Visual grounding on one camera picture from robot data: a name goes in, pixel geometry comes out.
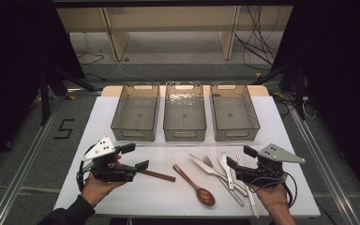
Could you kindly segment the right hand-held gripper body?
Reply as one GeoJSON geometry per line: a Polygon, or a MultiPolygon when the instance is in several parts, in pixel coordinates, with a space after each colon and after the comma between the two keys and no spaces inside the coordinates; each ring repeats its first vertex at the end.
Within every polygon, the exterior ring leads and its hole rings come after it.
{"type": "Polygon", "coordinates": [[[248,168],[237,164],[235,175],[237,180],[261,188],[273,188],[277,184],[284,183],[286,178],[282,167],[283,162],[304,164],[306,160],[273,143],[268,144],[262,150],[256,150],[258,155],[257,167],[248,168]]]}

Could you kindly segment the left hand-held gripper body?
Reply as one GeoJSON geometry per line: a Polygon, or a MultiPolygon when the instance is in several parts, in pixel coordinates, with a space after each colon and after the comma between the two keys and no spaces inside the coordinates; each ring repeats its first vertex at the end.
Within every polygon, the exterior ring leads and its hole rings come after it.
{"type": "Polygon", "coordinates": [[[83,175],[87,172],[104,182],[131,182],[137,170],[132,166],[116,165],[115,161],[120,154],[120,145],[114,146],[108,136],[100,139],[82,157],[80,182],[84,181],[83,175]]]}

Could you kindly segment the white ceramic spoon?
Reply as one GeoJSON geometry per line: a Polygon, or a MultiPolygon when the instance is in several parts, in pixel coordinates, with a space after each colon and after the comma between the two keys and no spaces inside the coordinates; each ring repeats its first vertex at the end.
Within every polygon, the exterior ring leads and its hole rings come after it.
{"type": "Polygon", "coordinates": [[[231,168],[227,165],[227,156],[228,155],[229,154],[226,151],[221,151],[218,154],[218,161],[219,161],[222,169],[226,173],[229,189],[234,190],[234,184],[233,184],[233,179],[232,179],[232,175],[231,175],[231,168]]]}

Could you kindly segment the steel fork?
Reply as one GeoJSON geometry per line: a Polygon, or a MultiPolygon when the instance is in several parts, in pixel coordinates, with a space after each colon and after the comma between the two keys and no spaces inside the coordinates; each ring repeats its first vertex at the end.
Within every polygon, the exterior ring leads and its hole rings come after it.
{"type": "MultiPolygon", "coordinates": [[[[212,162],[210,161],[208,156],[205,156],[203,158],[203,162],[204,164],[206,164],[207,166],[209,166],[211,169],[213,169],[214,171],[216,171],[215,167],[213,166],[212,162]]],[[[229,191],[229,193],[232,195],[232,197],[234,198],[234,200],[241,206],[243,207],[245,204],[243,202],[243,200],[233,191],[230,190],[230,188],[228,187],[228,184],[225,182],[225,180],[223,178],[221,178],[219,175],[217,175],[217,178],[220,180],[220,182],[223,184],[223,186],[229,191]]]]}

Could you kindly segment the steel table knife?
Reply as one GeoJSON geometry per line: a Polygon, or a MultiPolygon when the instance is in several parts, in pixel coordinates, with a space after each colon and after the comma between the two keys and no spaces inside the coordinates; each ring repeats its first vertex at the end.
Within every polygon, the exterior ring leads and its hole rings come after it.
{"type": "MultiPolygon", "coordinates": [[[[200,166],[204,171],[217,176],[219,179],[221,179],[227,185],[227,189],[230,189],[229,182],[228,182],[228,179],[227,179],[226,176],[224,176],[223,174],[217,172],[216,169],[208,166],[207,164],[205,164],[204,162],[202,162],[201,160],[199,160],[198,158],[196,158],[192,154],[189,154],[189,155],[190,155],[191,159],[198,166],[200,166]]],[[[240,192],[244,197],[248,197],[248,192],[244,188],[242,188],[241,186],[237,185],[236,183],[233,183],[233,189],[232,190],[234,190],[234,189],[236,189],[238,192],[240,192]]]]}

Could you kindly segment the clear plastic bin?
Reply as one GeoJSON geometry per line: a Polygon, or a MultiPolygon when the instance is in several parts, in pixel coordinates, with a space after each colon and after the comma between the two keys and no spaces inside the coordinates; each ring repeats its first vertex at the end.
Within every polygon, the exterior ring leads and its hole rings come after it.
{"type": "Polygon", "coordinates": [[[163,130],[166,142],[203,142],[207,130],[203,85],[167,82],[163,130]]]}
{"type": "Polygon", "coordinates": [[[213,82],[210,85],[210,100],[217,142],[255,140],[261,126],[244,83],[213,82]]]}
{"type": "Polygon", "coordinates": [[[126,82],[111,124],[115,139],[153,142],[156,138],[159,97],[158,82],[126,82]]]}

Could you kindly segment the brown wooden spoon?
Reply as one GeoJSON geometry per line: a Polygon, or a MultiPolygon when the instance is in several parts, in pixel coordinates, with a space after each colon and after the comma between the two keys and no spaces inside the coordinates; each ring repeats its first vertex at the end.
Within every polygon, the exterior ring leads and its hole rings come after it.
{"type": "Polygon", "coordinates": [[[197,198],[200,203],[206,206],[213,206],[216,203],[216,199],[211,192],[207,189],[197,186],[176,164],[174,164],[173,169],[180,174],[187,182],[189,182],[195,189],[197,198]]]}

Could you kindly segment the person's left hand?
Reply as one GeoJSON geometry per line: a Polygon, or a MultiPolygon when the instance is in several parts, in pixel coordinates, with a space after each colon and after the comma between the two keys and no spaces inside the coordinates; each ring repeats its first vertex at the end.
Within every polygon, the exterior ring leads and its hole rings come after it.
{"type": "Polygon", "coordinates": [[[90,172],[85,181],[81,196],[93,207],[96,207],[115,188],[123,186],[125,182],[104,182],[96,179],[90,172]]]}

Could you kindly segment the person's right hand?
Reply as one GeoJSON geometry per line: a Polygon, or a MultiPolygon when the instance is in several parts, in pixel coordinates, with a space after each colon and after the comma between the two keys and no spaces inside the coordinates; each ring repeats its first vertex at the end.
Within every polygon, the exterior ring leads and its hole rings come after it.
{"type": "Polygon", "coordinates": [[[272,218],[284,218],[290,214],[287,192],[284,186],[258,187],[249,185],[249,187],[257,194],[258,199],[272,218]]]}

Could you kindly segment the black tripod stand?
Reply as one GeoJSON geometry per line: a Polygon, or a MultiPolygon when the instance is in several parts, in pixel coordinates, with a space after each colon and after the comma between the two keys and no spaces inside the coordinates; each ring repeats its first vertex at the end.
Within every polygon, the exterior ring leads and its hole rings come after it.
{"type": "Polygon", "coordinates": [[[39,75],[39,93],[42,103],[41,125],[45,125],[51,115],[48,88],[51,88],[57,96],[64,97],[67,94],[68,89],[65,87],[63,80],[68,80],[72,83],[75,83],[88,91],[100,91],[100,88],[82,81],[80,78],[72,76],[70,73],[64,71],[60,67],[46,67],[39,75]]]}
{"type": "Polygon", "coordinates": [[[306,119],[303,105],[305,96],[304,71],[297,63],[285,63],[283,66],[272,69],[266,76],[252,82],[251,85],[262,85],[282,75],[279,89],[284,92],[295,92],[295,109],[302,120],[306,119]]]}

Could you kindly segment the dark curtain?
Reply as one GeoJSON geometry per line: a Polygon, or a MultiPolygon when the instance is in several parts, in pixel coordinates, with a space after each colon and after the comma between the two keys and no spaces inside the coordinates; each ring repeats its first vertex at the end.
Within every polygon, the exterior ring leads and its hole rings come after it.
{"type": "Polygon", "coordinates": [[[294,61],[360,182],[360,0],[291,0],[274,67],[294,61]]]}
{"type": "Polygon", "coordinates": [[[51,67],[84,77],[56,8],[0,0],[0,153],[36,98],[40,74],[51,67]]]}

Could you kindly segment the beige wooden desk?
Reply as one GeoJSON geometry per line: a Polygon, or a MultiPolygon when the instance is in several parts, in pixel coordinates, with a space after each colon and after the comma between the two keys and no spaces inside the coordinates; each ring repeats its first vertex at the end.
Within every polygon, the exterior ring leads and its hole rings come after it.
{"type": "Polygon", "coordinates": [[[257,27],[283,31],[292,10],[291,6],[71,7],[57,12],[69,33],[105,33],[116,60],[123,57],[131,32],[179,31],[216,31],[223,56],[229,60],[237,31],[257,27]]]}

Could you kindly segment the black overhead beam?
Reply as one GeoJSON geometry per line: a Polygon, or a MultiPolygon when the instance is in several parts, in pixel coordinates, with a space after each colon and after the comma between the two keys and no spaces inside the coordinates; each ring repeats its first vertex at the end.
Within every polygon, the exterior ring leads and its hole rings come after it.
{"type": "Polygon", "coordinates": [[[49,0],[57,8],[292,6],[298,0],[49,0]]]}

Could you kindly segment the short aluminium rail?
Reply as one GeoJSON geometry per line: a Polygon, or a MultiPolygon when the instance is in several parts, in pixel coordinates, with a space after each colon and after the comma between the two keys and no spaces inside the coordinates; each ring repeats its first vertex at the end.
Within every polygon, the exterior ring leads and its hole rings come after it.
{"type": "Polygon", "coordinates": [[[67,90],[67,94],[69,96],[100,96],[102,93],[101,90],[95,90],[95,91],[90,91],[90,90],[86,90],[86,89],[80,89],[80,88],[69,88],[67,90]]]}

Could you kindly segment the long aluminium rail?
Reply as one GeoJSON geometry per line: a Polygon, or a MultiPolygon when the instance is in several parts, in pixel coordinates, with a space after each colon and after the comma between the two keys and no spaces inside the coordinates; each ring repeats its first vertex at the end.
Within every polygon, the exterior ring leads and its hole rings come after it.
{"type": "Polygon", "coordinates": [[[292,110],[291,115],[345,223],[347,225],[360,225],[360,219],[353,209],[352,202],[341,187],[328,161],[325,159],[307,123],[301,119],[296,110],[292,110]]]}
{"type": "Polygon", "coordinates": [[[15,160],[16,166],[14,166],[12,162],[6,162],[6,165],[8,166],[6,174],[11,174],[12,177],[8,179],[5,186],[0,185],[0,225],[4,224],[17,195],[21,192],[23,183],[38,156],[38,152],[47,137],[50,127],[52,126],[56,112],[64,100],[64,97],[56,97],[52,101],[52,108],[49,110],[50,115],[46,121],[42,124],[37,122],[37,130],[28,134],[28,137],[31,138],[31,143],[27,148],[23,149],[23,156],[15,160]]]}

